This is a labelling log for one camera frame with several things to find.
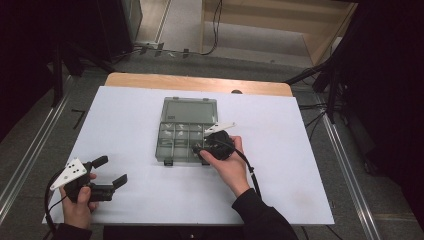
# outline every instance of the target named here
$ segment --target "wire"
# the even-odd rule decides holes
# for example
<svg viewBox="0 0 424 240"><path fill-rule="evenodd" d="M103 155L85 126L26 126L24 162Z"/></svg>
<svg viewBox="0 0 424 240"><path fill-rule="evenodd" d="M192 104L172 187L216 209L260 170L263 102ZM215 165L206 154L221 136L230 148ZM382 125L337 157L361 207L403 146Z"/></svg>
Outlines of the wire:
<svg viewBox="0 0 424 240"><path fill-rule="evenodd" d="M50 178L49 183L47 184L47 187L46 187L46 191L44 193L44 212L46 214L46 222L50 228L50 232L53 234L56 232L56 226L54 225L52 217L50 216L50 210L51 210L51 208L49 209L50 186L53 184L56 178L59 177L59 175L63 172L63 170L65 170L65 168L59 170L53 175L52 178Z"/></svg>
<svg viewBox="0 0 424 240"><path fill-rule="evenodd" d="M55 203L55 204L53 204L50 208L49 208L49 210L48 210L48 214L50 215L50 211L53 209L53 207L55 207L57 204L59 204L59 203L61 203L65 198L67 198L68 196L64 196L62 199L60 199L57 203ZM50 229L47 233L46 233L46 235L43 237L43 240L46 240L49 236L50 236L50 234L51 233L53 233L53 231L52 231L52 229Z"/></svg>
<svg viewBox="0 0 424 240"><path fill-rule="evenodd" d="M311 131L311 135L309 136L309 141L311 141L311 139L312 139L312 135L314 134L314 131L315 131L315 128L317 127L317 125L318 125L318 123L319 123L319 120L321 120L321 118L324 116L324 114L325 114L325 112L322 112L322 113L319 115L319 118L317 119L317 121L315 122L315 125L314 125L314 127L312 128L312 131Z"/></svg>
<svg viewBox="0 0 424 240"><path fill-rule="evenodd" d="M252 178L252 182L253 182L253 185L255 187L256 194L259 196L259 198L262 198L261 191L259 189L258 180L256 179L255 172L254 172L255 169L252 166L250 166L249 160L247 160L246 156L242 152L240 152L237 148L231 146L228 143L225 143L225 142L222 142L222 141L219 141L219 140L216 140L216 139L208 139L208 140L212 140L214 142L223 144L223 145L233 149L241 157L241 159L243 159L243 161L247 165L247 168L249 169L250 177Z"/></svg>
<svg viewBox="0 0 424 240"><path fill-rule="evenodd" d="M217 26L215 28L215 19L216 19L216 14L218 13L218 9L219 9L218 23L217 23ZM209 54L213 53L215 51L216 47L218 46L219 22L221 21L221 13L222 13L222 0L219 1L218 6L215 9L215 14L213 16L213 22L212 22L213 23L213 33L214 33L214 36L215 36L215 41L214 41L213 47L209 52L202 53L202 55L209 55Z"/></svg>
<svg viewBox="0 0 424 240"><path fill-rule="evenodd" d="M325 225L334 235L336 235L337 238L339 238L340 240L343 240L342 237L340 237L330 226Z"/></svg>
<svg viewBox="0 0 424 240"><path fill-rule="evenodd" d="M301 228L302 228L303 234L305 234L305 238L306 238L306 240L309 240L309 235L308 235L308 233L306 232L306 228L305 228L304 226L301 226Z"/></svg>
<svg viewBox="0 0 424 240"><path fill-rule="evenodd" d="M222 0L219 1L218 6L215 9L215 13L213 16L213 33L214 33L214 44L212 46L212 49L209 50L209 52L206 53L199 53L199 52L182 52L182 51L175 51L175 50L164 50L164 49L154 49L154 48L147 48L144 46L135 46L135 47L141 47L141 49L136 49L132 52L129 53L125 53L122 55L119 55L117 57L125 57L127 55L131 55L134 53L138 53L138 52L142 52L145 50L149 50L149 51L153 51L153 52L168 52L168 53L180 53L180 54L184 54L184 55L202 55L202 56L206 56L209 55L211 53L213 53L215 51L215 49L218 47L218 40L219 40L219 23L221 21L221 13L222 13Z"/></svg>

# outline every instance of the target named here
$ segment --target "wooden cabinet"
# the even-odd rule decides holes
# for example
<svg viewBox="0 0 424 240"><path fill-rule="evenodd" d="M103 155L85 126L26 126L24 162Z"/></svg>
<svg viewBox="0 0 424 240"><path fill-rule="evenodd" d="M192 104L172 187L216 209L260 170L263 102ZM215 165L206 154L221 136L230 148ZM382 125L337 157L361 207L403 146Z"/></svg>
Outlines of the wooden cabinet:
<svg viewBox="0 0 424 240"><path fill-rule="evenodd" d="M202 26L213 21L218 3L203 0ZM329 0L224 0L220 22L302 33L311 61L317 65L343 35L356 5Z"/></svg>

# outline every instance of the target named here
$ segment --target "black cable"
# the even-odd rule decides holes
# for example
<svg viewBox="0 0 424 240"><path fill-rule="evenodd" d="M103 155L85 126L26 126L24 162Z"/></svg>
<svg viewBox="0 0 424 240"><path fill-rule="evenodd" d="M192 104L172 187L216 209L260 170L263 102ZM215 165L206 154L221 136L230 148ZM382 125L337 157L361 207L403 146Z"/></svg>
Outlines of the black cable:
<svg viewBox="0 0 424 240"><path fill-rule="evenodd" d="M310 121L309 123L307 123L307 124L305 124L305 128L307 128L307 127L309 127L312 123L314 123L318 118L320 118L321 117L321 114L322 113L320 113L316 118L314 118L314 119L312 119L312 121Z"/></svg>
<svg viewBox="0 0 424 240"><path fill-rule="evenodd" d="M54 225L53 219L50 216L50 210L51 210L49 209L50 186L53 184L56 178L59 177L59 175L63 172L63 170L65 170L65 168L59 170L53 175L53 177L49 180L49 183L47 184L47 187L46 187L46 191L44 193L44 212L46 214L46 222L50 228L50 232L53 234L56 232L56 226Z"/></svg>
<svg viewBox="0 0 424 240"><path fill-rule="evenodd" d="M337 238L339 238L340 240L343 240L342 237L340 237L330 226L325 225L334 235L336 235Z"/></svg>
<svg viewBox="0 0 424 240"><path fill-rule="evenodd" d="M243 161L247 165L247 169L249 170L250 177L252 178L252 182L253 182L256 194L259 196L259 198L262 199L261 190L259 189L258 180L256 179L256 175L255 175L255 172L254 172L255 169L252 166L250 166L249 160L247 160L246 156L242 152L240 152L237 148L231 146L228 143L225 143L225 142L222 142L222 141L219 141L219 140L216 140L216 139L208 139L208 140L212 140L214 142L223 144L223 145L233 149L241 157L241 159L243 159Z"/></svg>
<svg viewBox="0 0 424 240"><path fill-rule="evenodd" d="M130 53L122 54L122 55L119 55L117 57L125 57L127 55L131 55L131 54L134 54L134 53L142 52L142 51L145 51L145 50L154 51L154 52L181 53L181 54L185 54L185 55L202 55L202 56L209 55L209 54L213 53L215 51L215 49L218 47L219 23L221 21L221 13L222 13L222 0L219 1L218 6L216 7L215 13L214 13L214 16L213 16L214 44L212 46L212 49L209 50L209 52L206 52L206 53L182 52L182 51L175 51L175 50L147 48L147 47L144 47L144 46L135 46L135 47L141 47L141 49L136 49L136 50L134 50L134 51L132 51Z"/></svg>
<svg viewBox="0 0 424 240"><path fill-rule="evenodd" d="M302 228L303 234L305 234L305 238L306 238L306 240L309 240L309 235L308 235L308 233L306 232L306 228L305 228L304 226L301 226L301 228Z"/></svg>
<svg viewBox="0 0 424 240"><path fill-rule="evenodd" d="M218 9L219 9L218 23L217 23L217 26L215 28L215 19L216 19L216 14L218 13ZM214 41L213 47L209 52L202 53L201 55L209 55L209 54L213 53L215 51L216 47L218 46L219 22L221 21L221 13L222 13L222 0L219 1L218 6L215 9L215 14L213 16L212 24L213 24L213 33L214 33L214 36L215 36L215 41Z"/></svg>
<svg viewBox="0 0 424 240"><path fill-rule="evenodd" d="M321 118L324 116L324 114L325 114L325 112L322 112L320 114L319 118L317 119L317 121L315 122L315 125L314 125L314 127L312 128L312 131L311 131L311 135L309 136L309 141L311 141L312 135L314 134L314 131L315 131L315 128L317 127L319 120L321 120Z"/></svg>

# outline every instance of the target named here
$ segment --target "gray floor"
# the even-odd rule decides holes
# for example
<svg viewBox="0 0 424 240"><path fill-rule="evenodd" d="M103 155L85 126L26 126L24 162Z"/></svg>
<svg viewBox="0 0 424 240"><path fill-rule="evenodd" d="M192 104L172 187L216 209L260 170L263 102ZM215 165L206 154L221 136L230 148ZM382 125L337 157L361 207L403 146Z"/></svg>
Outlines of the gray floor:
<svg viewBox="0 0 424 240"><path fill-rule="evenodd" d="M169 55L154 57L152 52L145 55L133 55L123 59L115 66L119 71L134 73L161 73L219 77L230 79L248 79L255 81L278 82L301 72L303 69L275 64L222 59L214 57L192 56L187 59ZM89 68L82 78L76 79L69 100L54 127L50 137L40 152L28 179L25 181L5 221L0 226L2 239L40 239L47 232L41 224L43 218L43 194L47 181L57 169L63 166L69 157L79 129L73 129L79 114L71 109L87 110L99 86L104 84L106 74L98 68ZM316 103L315 93L303 82L293 87L294 96L299 104ZM49 111L52 94L49 92L20 121L0 145L1 188L13 174L28 148L36 131ZM319 114L319 110L304 110L305 123ZM372 177L363 168L363 160L354 144L350 132L341 122L336 124L348 152L356 176L361 184L377 225L384 239L424 239L422 230L400 193L400 189L385 177ZM314 132L311 145L321 173L328 200L336 224L332 228L343 239L366 239L356 209L349 194L339 163L327 135L326 128L320 122ZM92 239L102 239L101 226L93 226ZM300 239L305 239L299 226L295 227ZM336 239L324 226L306 227L310 239Z"/></svg>

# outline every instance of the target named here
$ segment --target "white table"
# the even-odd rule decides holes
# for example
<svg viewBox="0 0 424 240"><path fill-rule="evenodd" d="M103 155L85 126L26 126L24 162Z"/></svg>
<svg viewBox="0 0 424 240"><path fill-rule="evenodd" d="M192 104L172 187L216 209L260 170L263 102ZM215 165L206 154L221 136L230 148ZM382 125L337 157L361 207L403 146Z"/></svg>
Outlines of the white table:
<svg viewBox="0 0 424 240"><path fill-rule="evenodd" d="M97 184L128 174L113 200L100 204L93 223L242 224L231 209L233 193L213 167L165 167L156 160L163 100L174 96L217 100L219 121L237 124L228 133L242 136L264 202L291 224L334 224L295 98L128 87L100 87L69 156L86 162L107 155L109 163L93 169ZM51 203L59 199L55 192ZM60 205L51 214L63 222Z"/></svg>

